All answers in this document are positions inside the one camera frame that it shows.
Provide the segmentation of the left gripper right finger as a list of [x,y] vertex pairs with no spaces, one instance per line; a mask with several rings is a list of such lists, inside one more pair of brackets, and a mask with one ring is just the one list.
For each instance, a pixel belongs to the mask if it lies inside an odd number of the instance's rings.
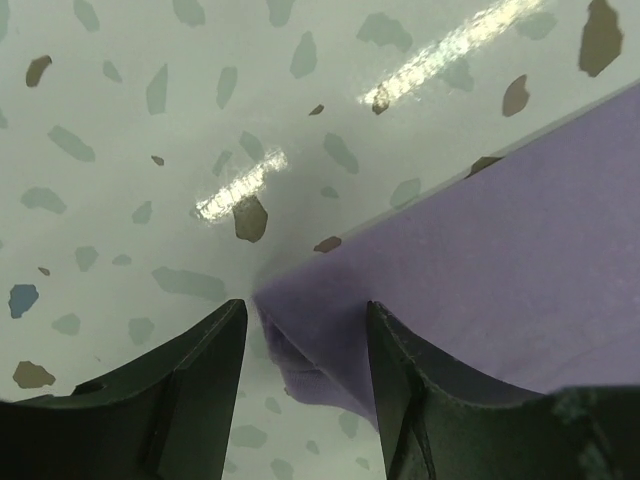
[[518,388],[367,306],[377,425],[389,479],[636,479],[639,389]]

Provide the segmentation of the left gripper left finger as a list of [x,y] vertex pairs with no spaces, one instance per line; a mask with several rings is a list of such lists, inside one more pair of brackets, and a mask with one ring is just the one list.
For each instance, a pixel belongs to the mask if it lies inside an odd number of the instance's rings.
[[2,403],[2,478],[220,478],[247,324],[230,300],[68,396]]

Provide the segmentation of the purple t shirt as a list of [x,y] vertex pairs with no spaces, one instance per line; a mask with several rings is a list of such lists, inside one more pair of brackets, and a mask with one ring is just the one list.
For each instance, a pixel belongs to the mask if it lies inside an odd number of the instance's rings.
[[523,388],[637,383],[638,88],[261,288],[295,400],[375,419],[371,301]]

